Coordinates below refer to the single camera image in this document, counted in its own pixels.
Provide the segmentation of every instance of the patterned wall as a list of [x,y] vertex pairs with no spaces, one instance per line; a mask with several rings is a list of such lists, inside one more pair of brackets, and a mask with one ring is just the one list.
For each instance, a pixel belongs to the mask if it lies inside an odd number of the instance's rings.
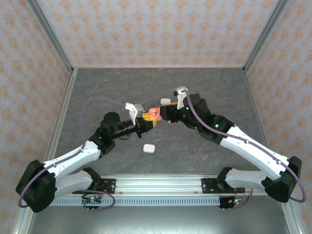
[[0,14],[0,233],[8,234],[15,187],[43,158],[68,75],[26,0],[1,0]]
[[245,65],[278,0],[39,0],[73,66]]
[[269,146],[284,155],[296,155],[303,160],[301,179],[308,200],[300,205],[301,218],[310,228],[311,68],[312,4],[310,0],[292,0],[248,75]]

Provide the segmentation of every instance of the pink object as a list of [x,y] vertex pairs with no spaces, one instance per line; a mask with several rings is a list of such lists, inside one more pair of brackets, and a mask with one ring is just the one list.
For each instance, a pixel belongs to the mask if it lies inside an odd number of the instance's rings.
[[151,108],[149,110],[151,118],[157,118],[158,121],[162,120],[162,117],[160,116],[160,108]]

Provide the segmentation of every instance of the marble floor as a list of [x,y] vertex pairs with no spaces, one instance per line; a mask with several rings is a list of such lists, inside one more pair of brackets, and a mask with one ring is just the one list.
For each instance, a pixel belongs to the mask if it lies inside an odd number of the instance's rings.
[[[190,93],[206,99],[214,114],[227,117],[245,133],[263,143],[251,95],[240,68],[106,68],[78,69],[67,109],[56,156],[82,143],[79,118],[84,103],[99,96],[119,102],[141,103],[145,110],[160,105],[161,98],[175,100],[173,90],[186,86]],[[99,100],[84,114],[84,129],[91,136],[109,111],[129,119],[123,107]],[[182,123],[169,125],[160,121],[156,128],[139,139],[116,140],[116,147],[101,159],[84,167],[99,174],[205,173],[218,174],[223,167],[257,170],[236,153],[203,139],[197,131]],[[143,145],[154,144],[153,154],[143,152]]]

